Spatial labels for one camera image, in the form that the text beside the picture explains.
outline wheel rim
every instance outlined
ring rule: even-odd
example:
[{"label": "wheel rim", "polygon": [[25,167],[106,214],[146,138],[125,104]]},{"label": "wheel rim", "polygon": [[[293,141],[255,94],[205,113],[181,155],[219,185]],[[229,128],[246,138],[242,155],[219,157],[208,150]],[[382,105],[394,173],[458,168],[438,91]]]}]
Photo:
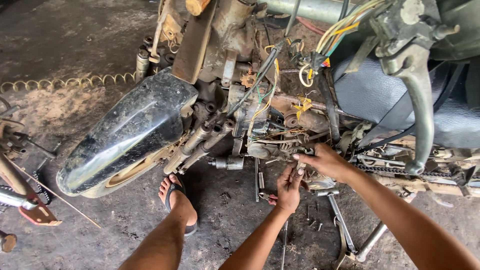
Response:
[{"label": "wheel rim", "polygon": [[147,169],[150,169],[151,166],[155,165],[156,162],[158,161],[158,159],[160,158],[157,155],[160,151],[161,150],[156,151],[156,152],[148,155],[147,157],[145,157],[141,160],[138,160],[137,162],[128,166],[127,168],[121,170],[120,172],[118,172],[117,174],[112,176],[110,178],[110,180],[107,181],[107,183],[105,184],[105,187],[110,188],[110,187],[118,186],[121,183],[124,183],[124,182],[130,180],[131,178],[137,176],[138,174],[142,173],[143,171],[145,171]]}]

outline black front fender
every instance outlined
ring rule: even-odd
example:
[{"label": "black front fender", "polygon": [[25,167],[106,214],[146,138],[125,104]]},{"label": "black front fender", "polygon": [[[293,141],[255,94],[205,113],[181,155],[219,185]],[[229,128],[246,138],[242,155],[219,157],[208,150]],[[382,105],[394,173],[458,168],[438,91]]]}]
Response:
[{"label": "black front fender", "polygon": [[170,71],[145,78],[94,126],[58,172],[61,191],[77,196],[180,139],[180,109],[198,92]]}]

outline leg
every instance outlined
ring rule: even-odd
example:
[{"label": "leg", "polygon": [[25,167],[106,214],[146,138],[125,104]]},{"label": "leg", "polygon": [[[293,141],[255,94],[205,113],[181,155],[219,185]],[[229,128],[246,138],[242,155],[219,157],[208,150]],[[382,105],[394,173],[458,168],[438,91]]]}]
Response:
[{"label": "leg", "polygon": [[[165,203],[170,182],[180,184],[173,174],[169,179],[163,180],[158,193],[163,203]],[[187,197],[179,190],[174,190],[170,194],[170,205],[172,211],[147,235],[119,270],[176,270],[178,268],[185,227],[197,221],[197,213]]]}]

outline pliers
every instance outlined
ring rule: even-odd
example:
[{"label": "pliers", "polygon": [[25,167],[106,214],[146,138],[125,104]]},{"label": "pliers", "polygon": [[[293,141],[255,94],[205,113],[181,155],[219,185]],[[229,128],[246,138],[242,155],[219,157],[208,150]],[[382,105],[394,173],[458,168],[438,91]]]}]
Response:
[{"label": "pliers", "polygon": [[270,205],[276,205],[276,201],[275,201],[275,200],[278,199],[278,197],[275,196],[275,195],[273,195],[273,194],[267,195],[267,194],[265,194],[265,193],[263,193],[263,192],[260,192],[260,193],[258,194],[258,196],[259,196],[260,198],[262,198],[262,199],[267,200],[267,201],[268,201],[268,204],[270,204]]}]

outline hand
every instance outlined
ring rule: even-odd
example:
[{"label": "hand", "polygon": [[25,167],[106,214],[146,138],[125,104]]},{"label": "hand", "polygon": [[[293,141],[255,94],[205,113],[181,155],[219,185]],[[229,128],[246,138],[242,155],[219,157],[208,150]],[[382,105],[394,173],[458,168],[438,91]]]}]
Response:
[{"label": "hand", "polygon": [[299,187],[305,174],[303,168],[300,168],[298,171],[294,169],[296,166],[296,162],[288,165],[276,180],[278,189],[276,206],[287,211],[289,214],[295,213],[300,203]]},{"label": "hand", "polygon": [[314,157],[305,154],[293,154],[293,158],[312,165],[320,174],[332,177],[341,183],[346,182],[349,172],[356,170],[352,164],[348,163],[326,144],[315,144],[314,150]]}]

